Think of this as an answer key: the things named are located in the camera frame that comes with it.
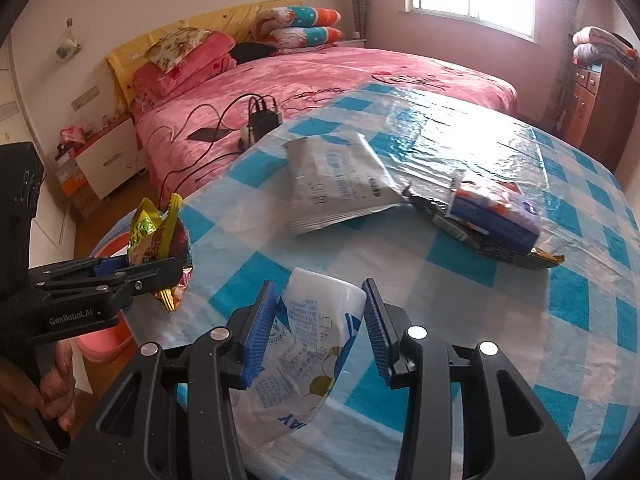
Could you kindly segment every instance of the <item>pink blanket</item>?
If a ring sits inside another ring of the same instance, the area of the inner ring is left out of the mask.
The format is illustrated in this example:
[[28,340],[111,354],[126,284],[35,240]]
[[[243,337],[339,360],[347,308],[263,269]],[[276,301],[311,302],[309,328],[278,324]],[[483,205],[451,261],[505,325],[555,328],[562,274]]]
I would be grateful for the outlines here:
[[[212,104],[222,113],[236,96],[245,92],[270,94],[276,98],[287,120],[321,107],[341,92],[374,80],[445,94],[510,115],[515,115],[518,108],[516,91],[509,83],[429,57],[346,47],[268,57],[239,65],[155,110],[142,115],[132,110],[139,142],[148,154],[151,181],[160,191],[171,170],[193,164],[210,146],[208,142],[186,140],[190,133],[203,126],[215,128],[218,117],[208,107],[197,110],[176,137],[189,113],[199,104]],[[243,100],[226,114],[226,126],[241,128],[246,124],[246,114],[247,102]],[[173,191],[189,196],[224,174],[237,155],[203,165],[225,153],[237,152],[238,139],[238,132],[228,134],[218,140],[194,168],[169,175],[160,197],[161,204],[166,203]],[[202,169],[182,182],[197,168]]]

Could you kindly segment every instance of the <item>table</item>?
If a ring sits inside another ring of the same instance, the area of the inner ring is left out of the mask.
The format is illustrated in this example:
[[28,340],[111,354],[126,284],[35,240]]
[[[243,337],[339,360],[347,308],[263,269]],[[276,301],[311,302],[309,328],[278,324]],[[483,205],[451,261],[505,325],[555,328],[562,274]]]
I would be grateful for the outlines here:
[[[516,181],[542,210],[538,245],[564,265],[528,270],[480,256],[410,206],[293,237],[283,143],[358,131],[399,182],[445,198],[454,172]],[[640,413],[639,233],[617,181],[561,140],[498,112],[444,96],[367,84],[271,132],[180,213],[194,271],[178,312],[135,304],[138,342],[193,342],[251,304],[270,278],[296,267],[360,284],[374,278],[387,303],[466,346],[495,341],[533,386],[588,478]],[[454,464],[462,410],[454,384]],[[262,478],[393,478],[407,391],[385,388],[364,328],[313,424],[267,452],[243,450]]]

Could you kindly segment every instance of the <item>window frame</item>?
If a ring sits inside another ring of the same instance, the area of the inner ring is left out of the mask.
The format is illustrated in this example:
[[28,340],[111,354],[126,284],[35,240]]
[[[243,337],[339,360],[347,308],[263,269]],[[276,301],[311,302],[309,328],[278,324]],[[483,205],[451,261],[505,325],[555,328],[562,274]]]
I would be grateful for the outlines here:
[[404,11],[409,14],[425,14],[427,16],[439,16],[441,18],[452,18],[454,20],[459,20],[461,22],[467,23],[475,23],[476,25],[481,25],[482,27],[492,28],[494,30],[499,30],[500,32],[504,32],[511,36],[515,36],[516,38],[520,38],[521,40],[529,41],[529,43],[538,44],[536,41],[536,31],[537,31],[537,0],[533,0],[533,28],[531,31],[531,35],[524,34],[517,30],[513,30],[511,28],[502,27],[497,23],[487,22],[480,18],[474,18],[473,16],[456,14],[455,12],[444,12],[442,10],[429,10],[429,9],[419,9],[414,7],[414,0],[404,0]]

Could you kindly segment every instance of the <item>brown dresser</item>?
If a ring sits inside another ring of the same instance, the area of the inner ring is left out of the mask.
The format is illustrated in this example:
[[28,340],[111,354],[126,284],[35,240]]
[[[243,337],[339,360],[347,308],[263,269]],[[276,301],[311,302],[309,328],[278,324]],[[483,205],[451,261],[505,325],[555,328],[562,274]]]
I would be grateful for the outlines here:
[[636,119],[640,84],[610,61],[603,62],[601,72],[574,69],[572,100],[559,137],[613,172]]

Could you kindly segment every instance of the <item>headboard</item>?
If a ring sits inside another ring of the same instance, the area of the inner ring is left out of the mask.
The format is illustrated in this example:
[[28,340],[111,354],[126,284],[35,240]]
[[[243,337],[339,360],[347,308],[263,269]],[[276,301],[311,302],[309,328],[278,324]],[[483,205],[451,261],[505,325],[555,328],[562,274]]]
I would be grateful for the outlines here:
[[146,63],[146,59],[142,55],[147,49],[177,28],[189,25],[191,27],[222,30],[232,36],[236,43],[241,43],[251,39],[251,26],[256,15],[262,9],[285,5],[299,6],[301,4],[300,0],[267,0],[265,2],[214,10],[213,12],[206,12],[199,16],[180,20],[165,27],[156,28],[156,30],[119,46],[106,57],[114,78],[119,100],[123,101],[127,108],[129,107],[134,97],[131,89],[131,78],[133,73]]

